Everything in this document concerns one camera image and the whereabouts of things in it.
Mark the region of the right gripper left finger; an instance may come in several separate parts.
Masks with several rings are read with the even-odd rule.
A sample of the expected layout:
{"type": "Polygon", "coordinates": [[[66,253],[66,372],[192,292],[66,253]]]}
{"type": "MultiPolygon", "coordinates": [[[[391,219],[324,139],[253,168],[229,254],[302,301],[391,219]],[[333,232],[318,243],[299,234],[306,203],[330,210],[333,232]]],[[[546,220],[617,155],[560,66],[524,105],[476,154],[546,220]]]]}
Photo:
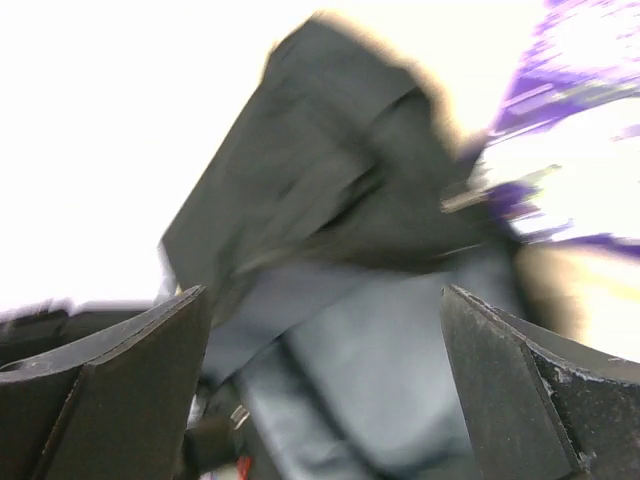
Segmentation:
{"type": "Polygon", "coordinates": [[[204,290],[1,370],[4,479],[170,479],[208,337],[204,290]]]}

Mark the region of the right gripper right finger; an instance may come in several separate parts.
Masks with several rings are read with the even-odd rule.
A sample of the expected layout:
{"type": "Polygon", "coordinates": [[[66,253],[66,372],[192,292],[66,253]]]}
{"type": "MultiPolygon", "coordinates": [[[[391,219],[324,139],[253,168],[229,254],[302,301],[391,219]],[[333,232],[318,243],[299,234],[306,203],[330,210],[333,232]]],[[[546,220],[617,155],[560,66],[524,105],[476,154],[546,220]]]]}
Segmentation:
{"type": "Polygon", "coordinates": [[[639,365],[450,285],[444,341],[485,479],[639,476],[639,365]]]}

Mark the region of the purple book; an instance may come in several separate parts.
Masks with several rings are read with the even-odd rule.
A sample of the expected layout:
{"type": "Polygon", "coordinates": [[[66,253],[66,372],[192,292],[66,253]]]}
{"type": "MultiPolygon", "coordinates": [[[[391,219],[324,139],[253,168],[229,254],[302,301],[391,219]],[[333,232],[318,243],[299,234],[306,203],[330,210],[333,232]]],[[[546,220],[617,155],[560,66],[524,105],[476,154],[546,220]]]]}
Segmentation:
{"type": "Polygon", "coordinates": [[[468,178],[520,241],[639,253],[639,5],[548,1],[468,178]]]}

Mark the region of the black backpack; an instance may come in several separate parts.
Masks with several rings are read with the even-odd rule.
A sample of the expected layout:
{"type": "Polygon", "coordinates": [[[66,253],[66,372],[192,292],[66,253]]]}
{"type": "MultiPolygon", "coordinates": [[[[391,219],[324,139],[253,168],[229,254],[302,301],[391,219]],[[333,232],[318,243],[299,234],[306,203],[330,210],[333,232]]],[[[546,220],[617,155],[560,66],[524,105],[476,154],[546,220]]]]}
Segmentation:
{"type": "Polygon", "coordinates": [[[526,322],[515,246],[463,181],[405,68],[313,17],[162,238],[206,290],[202,374],[245,479],[485,479],[444,341],[454,285],[526,322]]]}

